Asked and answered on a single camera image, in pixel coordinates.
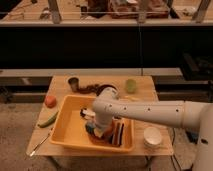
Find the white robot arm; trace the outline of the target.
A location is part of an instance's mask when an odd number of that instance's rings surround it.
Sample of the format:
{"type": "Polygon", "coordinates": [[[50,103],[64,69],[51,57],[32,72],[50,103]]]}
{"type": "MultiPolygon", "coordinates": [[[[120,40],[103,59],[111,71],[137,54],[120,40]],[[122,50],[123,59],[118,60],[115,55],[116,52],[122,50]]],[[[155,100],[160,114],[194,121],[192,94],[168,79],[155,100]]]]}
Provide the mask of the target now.
{"type": "Polygon", "coordinates": [[[105,88],[93,101],[96,123],[105,128],[113,116],[199,134],[192,171],[213,171],[213,103],[192,101],[123,101],[118,91],[105,88]]]}

